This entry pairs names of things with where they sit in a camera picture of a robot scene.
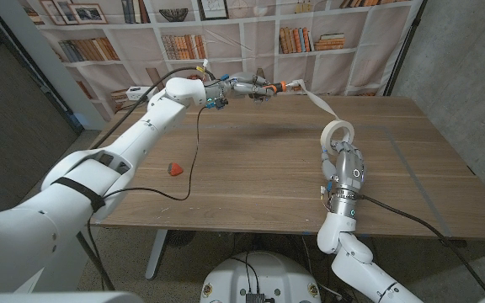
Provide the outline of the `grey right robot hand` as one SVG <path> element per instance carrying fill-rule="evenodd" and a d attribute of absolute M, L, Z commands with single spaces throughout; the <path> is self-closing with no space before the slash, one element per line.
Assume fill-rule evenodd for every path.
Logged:
<path fill-rule="evenodd" d="M 346 141 L 336 141 L 328 150 L 322 148 L 322 173 L 336 192 L 328 189 L 330 212 L 354 218 L 354 206 L 365 177 L 365 164 L 360 150 Z"/>

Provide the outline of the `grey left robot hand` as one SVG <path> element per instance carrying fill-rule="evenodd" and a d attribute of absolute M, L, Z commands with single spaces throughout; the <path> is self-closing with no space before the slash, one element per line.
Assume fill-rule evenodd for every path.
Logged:
<path fill-rule="evenodd" d="M 207 98 L 245 98 L 250 97 L 264 100 L 275 95 L 272 84 L 263 77 L 251 72 L 237 72 L 224 75 L 219 80 L 208 82 L 205 85 Z"/>

